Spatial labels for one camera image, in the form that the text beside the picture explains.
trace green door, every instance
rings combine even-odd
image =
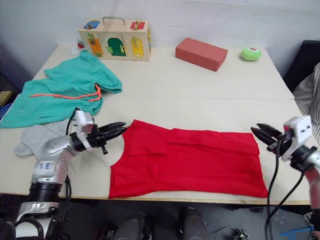
[[[112,56],[125,56],[126,52],[124,49],[124,44],[118,38],[109,38],[108,40],[109,51]]]

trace floor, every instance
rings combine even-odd
[[[25,198],[2,195],[0,199],[1,217],[14,220],[20,202]],[[103,226],[108,223],[118,225],[128,216],[142,212],[152,216],[155,221],[155,240],[177,240],[179,210],[183,207],[193,207],[202,214],[211,240],[223,227],[243,229],[249,234],[250,240],[265,239],[265,207],[194,202],[73,199],[69,209],[69,221],[66,223],[64,232],[68,233],[72,240],[93,240],[94,226]],[[308,211],[304,206],[287,207],[287,209],[302,214]],[[273,218],[272,226],[275,232],[274,240],[287,240],[288,237],[280,237],[280,233],[306,228],[308,224],[303,215],[281,209]],[[231,240],[232,236],[233,231],[226,230],[216,240]],[[296,239],[309,240],[310,232],[297,233]]]

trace striped cloth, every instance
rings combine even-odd
[[[320,145],[320,62],[293,91],[295,102],[304,115],[312,119],[312,132]]]

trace orange drawstring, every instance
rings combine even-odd
[[[90,97],[90,96],[94,96],[94,95],[98,95],[97,98],[91,99],[88,102],[94,102],[94,101],[98,101],[101,99],[101,89],[100,87],[95,84],[96,87],[96,92],[95,93],[89,93],[89,94],[85,94],[85,95],[81,95],[81,96],[65,96],[65,95],[60,95],[60,94],[49,94],[49,93],[39,93],[39,94],[33,94],[30,97],[42,97],[42,96],[51,96],[51,97],[55,97],[55,98],[65,98],[65,99],[81,99],[84,97]]]

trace green ball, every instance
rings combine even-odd
[[[242,50],[241,57],[247,61],[255,61],[261,57],[261,51],[255,47],[247,47]]]

